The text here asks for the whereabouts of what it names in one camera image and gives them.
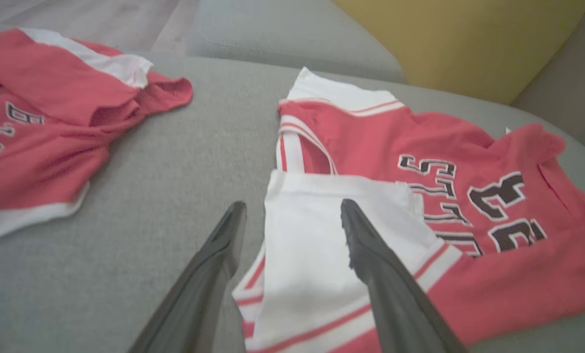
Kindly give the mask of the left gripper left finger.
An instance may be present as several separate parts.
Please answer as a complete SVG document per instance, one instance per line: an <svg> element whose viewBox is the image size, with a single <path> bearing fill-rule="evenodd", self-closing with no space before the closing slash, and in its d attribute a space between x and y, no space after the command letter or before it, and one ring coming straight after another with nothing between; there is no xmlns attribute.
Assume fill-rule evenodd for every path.
<svg viewBox="0 0 585 353"><path fill-rule="evenodd" d="M246 221L246 204L231 203L154 311L131 353L212 351L227 283L238 270Z"/></svg>

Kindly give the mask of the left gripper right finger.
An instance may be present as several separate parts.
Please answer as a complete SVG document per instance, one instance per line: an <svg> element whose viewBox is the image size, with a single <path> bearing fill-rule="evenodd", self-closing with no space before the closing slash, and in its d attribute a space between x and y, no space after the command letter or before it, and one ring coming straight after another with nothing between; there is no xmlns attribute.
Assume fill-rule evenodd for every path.
<svg viewBox="0 0 585 353"><path fill-rule="evenodd" d="M368 287L382 351L466 352L424 290L355 201L342 201L341 220L349 249L349 266Z"/></svg>

